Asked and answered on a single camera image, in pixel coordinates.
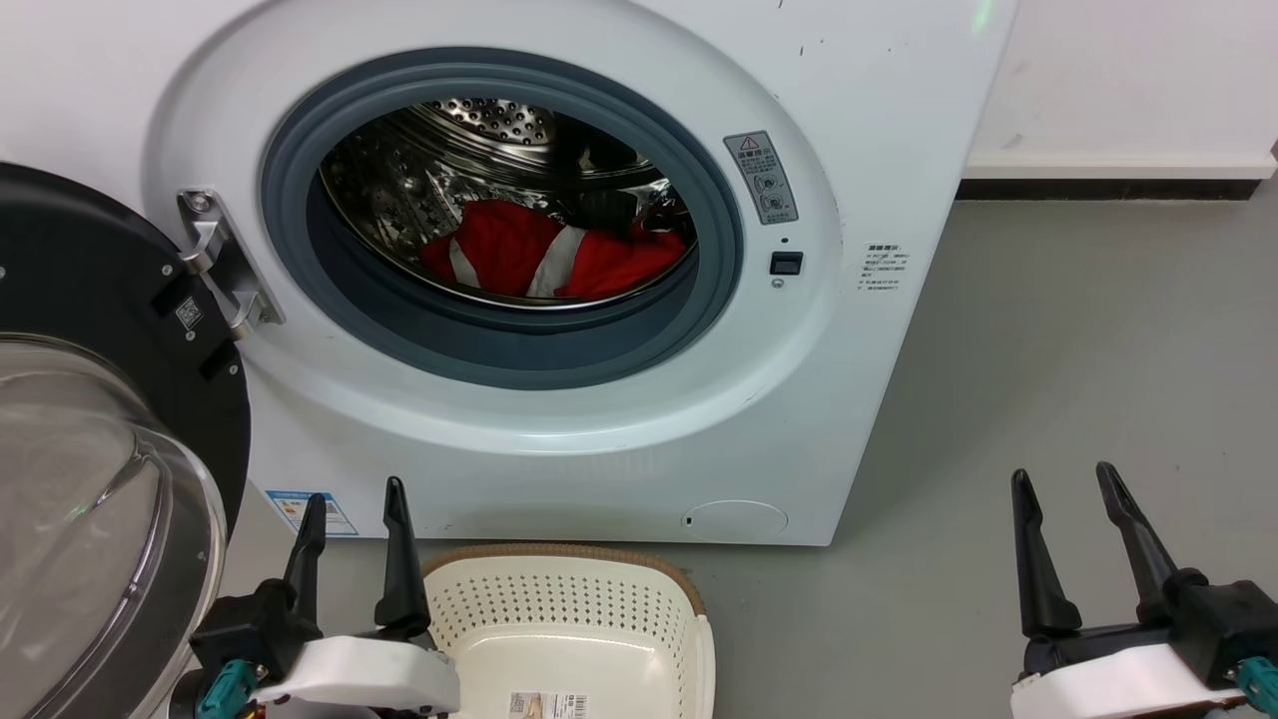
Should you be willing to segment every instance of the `gray rubber gasket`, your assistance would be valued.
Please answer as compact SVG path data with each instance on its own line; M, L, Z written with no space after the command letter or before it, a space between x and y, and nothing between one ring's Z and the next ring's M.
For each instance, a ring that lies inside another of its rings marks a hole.
M328 149L362 124L435 97L509 97L592 123L652 160L698 227L695 261L658 286L576 312L512 312L432 291L350 235L316 181ZM651 368L694 341L741 269L741 217L708 151L670 115L581 68L521 52L432 49L381 57L308 96L266 155L267 231L302 290L346 331L400 361L461 382L562 390Z

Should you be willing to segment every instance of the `door hinge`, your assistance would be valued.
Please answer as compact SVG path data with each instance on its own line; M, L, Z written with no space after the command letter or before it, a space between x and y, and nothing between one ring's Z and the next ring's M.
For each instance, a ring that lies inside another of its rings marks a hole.
M188 239L188 245L180 248L181 261L213 290L235 338L253 333L261 322L284 322L240 246L217 193L211 189L179 192L178 211Z

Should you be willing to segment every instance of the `door glass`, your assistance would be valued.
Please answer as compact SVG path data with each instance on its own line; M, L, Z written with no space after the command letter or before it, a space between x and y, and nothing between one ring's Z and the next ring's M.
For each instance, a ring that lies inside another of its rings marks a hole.
M148 714L221 572L208 473L127 383L0 340L0 719Z

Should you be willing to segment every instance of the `teal connector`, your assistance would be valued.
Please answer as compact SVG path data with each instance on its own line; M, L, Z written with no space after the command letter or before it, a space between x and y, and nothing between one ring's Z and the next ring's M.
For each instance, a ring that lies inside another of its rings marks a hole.
M1278 718L1278 668L1264 656L1245 659L1238 665L1238 688L1256 710Z
M196 709L196 719L235 719L256 691L253 665L243 659L227 662Z

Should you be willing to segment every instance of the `gray floor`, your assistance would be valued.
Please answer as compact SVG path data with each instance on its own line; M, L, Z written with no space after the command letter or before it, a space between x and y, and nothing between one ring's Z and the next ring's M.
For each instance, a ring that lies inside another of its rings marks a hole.
M1089 623L1136 603L1098 460L1182 566L1278 594L1275 372L1278 184L1249 203L961 203L833 547L644 549L707 599L721 718L1005 716L1024 646L1012 470ZM227 591L280 572L291 541L256 493L242 517ZM382 553L330 544L326 631L371 626Z

